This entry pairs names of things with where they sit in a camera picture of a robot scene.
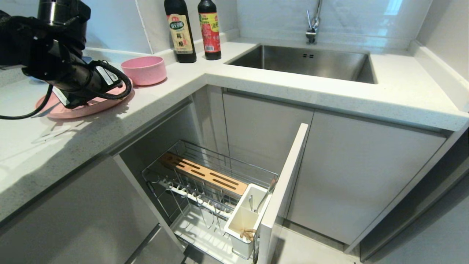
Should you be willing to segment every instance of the pink bowl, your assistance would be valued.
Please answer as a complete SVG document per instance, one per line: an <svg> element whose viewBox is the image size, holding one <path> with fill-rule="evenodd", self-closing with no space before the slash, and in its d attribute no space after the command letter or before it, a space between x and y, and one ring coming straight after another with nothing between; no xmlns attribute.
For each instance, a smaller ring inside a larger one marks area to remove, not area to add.
<svg viewBox="0 0 469 264"><path fill-rule="evenodd" d="M148 56L130 59L123 62L121 67L135 85L153 85L166 78L166 66L161 57Z"/></svg>

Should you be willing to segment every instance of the floor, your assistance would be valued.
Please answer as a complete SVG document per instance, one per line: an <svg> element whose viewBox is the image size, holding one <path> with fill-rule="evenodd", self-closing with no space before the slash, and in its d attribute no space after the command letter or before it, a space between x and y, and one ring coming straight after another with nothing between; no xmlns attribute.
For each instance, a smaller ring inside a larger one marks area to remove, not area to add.
<svg viewBox="0 0 469 264"><path fill-rule="evenodd" d="M337 247L339 242L312 234L294 225L283 228L277 244L278 254L272 264L359 264L360 258L346 255ZM220 264L211 256L188 247L181 264Z"/></svg>

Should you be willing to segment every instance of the red label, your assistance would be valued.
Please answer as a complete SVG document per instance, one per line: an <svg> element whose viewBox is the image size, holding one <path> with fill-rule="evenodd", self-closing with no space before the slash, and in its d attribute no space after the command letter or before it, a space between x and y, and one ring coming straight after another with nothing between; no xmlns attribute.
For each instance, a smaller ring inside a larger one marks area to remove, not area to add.
<svg viewBox="0 0 469 264"><path fill-rule="evenodd" d="M205 52L221 51L217 13L200 13L199 19Z"/></svg>

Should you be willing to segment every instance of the bottle label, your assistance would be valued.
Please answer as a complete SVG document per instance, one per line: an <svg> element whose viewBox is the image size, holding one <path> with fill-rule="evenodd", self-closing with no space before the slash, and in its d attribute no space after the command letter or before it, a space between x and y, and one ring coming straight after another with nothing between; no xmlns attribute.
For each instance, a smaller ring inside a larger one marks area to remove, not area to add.
<svg viewBox="0 0 469 264"><path fill-rule="evenodd" d="M200 13L199 19L205 52L221 51L217 13Z"/></svg>
<svg viewBox="0 0 469 264"><path fill-rule="evenodd" d="M192 50L192 40L190 39L189 25L186 15L171 14L168 17L169 31L173 39L174 50L177 54L190 54Z"/></svg>

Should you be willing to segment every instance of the soy sauce bottle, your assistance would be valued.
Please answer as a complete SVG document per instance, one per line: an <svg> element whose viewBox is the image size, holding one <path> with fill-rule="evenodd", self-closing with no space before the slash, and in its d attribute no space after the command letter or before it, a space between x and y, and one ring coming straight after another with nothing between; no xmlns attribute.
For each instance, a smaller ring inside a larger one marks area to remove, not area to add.
<svg viewBox="0 0 469 264"><path fill-rule="evenodd" d="M180 63L196 62L196 49L194 48L186 2L184 0L165 0L165 11L177 61Z"/></svg>
<svg viewBox="0 0 469 264"><path fill-rule="evenodd" d="M221 59L221 48L217 6L212 0L201 0L197 9L202 39L204 40L205 58L210 61L219 60Z"/></svg>

